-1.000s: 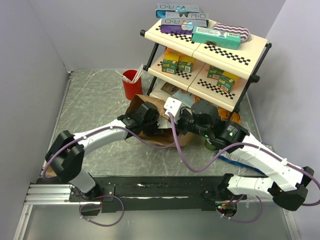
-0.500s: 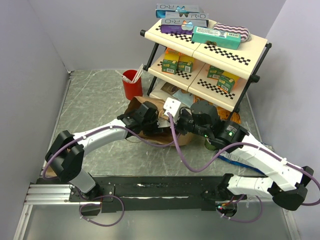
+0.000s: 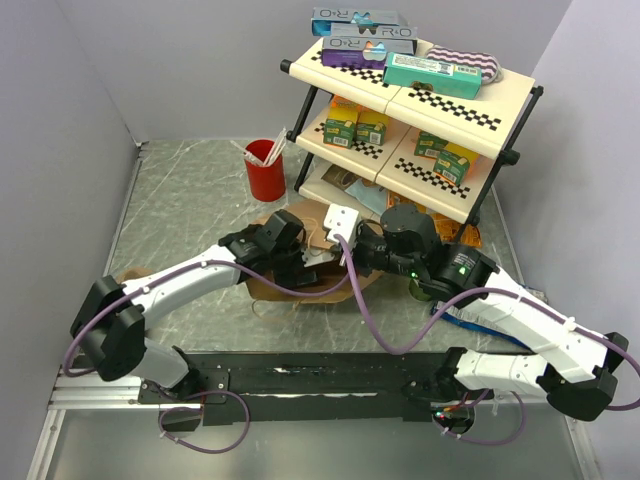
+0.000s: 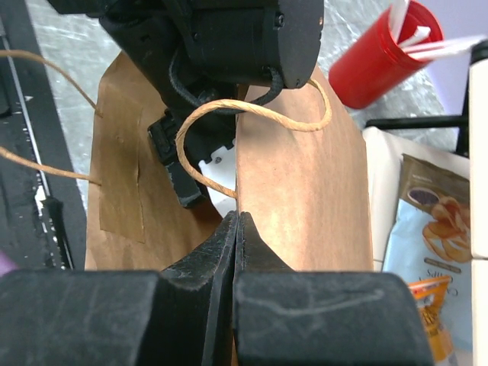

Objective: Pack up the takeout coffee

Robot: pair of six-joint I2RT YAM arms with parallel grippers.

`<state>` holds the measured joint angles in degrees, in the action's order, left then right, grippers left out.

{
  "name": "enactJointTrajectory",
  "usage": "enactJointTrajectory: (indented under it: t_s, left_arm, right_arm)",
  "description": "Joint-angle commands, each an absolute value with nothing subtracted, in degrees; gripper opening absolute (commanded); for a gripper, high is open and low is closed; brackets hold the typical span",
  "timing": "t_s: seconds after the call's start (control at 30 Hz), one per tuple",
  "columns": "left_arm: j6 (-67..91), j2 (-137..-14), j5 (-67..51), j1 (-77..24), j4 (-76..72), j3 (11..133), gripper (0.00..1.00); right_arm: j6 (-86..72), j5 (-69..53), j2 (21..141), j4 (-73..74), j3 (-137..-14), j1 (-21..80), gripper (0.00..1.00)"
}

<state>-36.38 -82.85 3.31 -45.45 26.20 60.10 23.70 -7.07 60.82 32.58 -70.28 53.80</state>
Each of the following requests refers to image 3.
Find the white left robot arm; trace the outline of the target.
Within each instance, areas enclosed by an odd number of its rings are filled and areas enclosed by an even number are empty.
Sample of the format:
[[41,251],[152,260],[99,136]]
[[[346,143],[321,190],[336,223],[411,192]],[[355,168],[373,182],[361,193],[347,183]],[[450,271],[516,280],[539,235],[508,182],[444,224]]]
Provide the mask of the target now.
[[215,290],[258,279],[266,272],[270,285],[290,293],[304,269],[306,239],[303,222],[286,210],[263,224],[225,235],[196,257],[156,274],[117,282],[97,280],[85,298],[70,333],[63,370],[70,375],[77,351],[104,381],[135,375],[162,387],[177,402],[204,388],[199,370],[177,347],[147,338],[153,324],[178,308]]

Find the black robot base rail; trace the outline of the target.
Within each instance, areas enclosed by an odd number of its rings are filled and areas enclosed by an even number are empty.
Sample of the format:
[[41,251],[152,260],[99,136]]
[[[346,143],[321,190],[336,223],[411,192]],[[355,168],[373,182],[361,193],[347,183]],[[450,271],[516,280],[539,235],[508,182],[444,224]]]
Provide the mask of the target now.
[[194,354],[197,397],[185,403],[206,426],[245,419],[429,422],[438,405],[493,396],[455,380],[463,352]]

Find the brown paper bag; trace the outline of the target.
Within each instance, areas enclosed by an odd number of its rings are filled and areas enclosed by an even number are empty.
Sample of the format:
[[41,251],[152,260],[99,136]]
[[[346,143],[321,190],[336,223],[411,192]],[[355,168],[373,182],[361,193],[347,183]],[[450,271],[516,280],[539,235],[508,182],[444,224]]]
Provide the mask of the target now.
[[[323,220],[326,215],[328,205],[315,200],[303,200],[285,208],[286,211],[299,218],[305,227],[306,240],[305,247],[316,247],[322,249],[331,248],[331,244],[326,240],[326,232],[323,230]],[[249,296],[253,300],[251,309],[253,313],[260,317],[256,309],[257,302],[278,302],[294,303],[291,309],[293,312],[299,304],[337,304],[353,297],[352,285],[350,283],[347,270],[339,264],[339,259],[333,262],[311,267],[318,275],[318,283],[314,286],[295,289],[302,293],[319,293],[328,290],[343,281],[336,290],[320,297],[296,297],[288,293],[276,290],[257,279],[250,278],[246,283]]]

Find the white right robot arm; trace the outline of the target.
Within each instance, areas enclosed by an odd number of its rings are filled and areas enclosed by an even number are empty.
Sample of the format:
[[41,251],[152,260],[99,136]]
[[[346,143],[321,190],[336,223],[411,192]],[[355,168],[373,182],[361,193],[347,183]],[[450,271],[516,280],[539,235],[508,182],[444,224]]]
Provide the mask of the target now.
[[344,255],[352,277],[381,271],[416,282],[442,304],[434,319],[450,308],[465,310],[526,347],[519,355],[450,348],[435,375],[444,396],[513,391],[542,397],[582,421],[615,410],[614,372],[626,359],[627,339],[580,326],[530,294],[479,250],[442,242],[433,219],[415,206],[389,208],[376,228],[365,220],[356,222]]

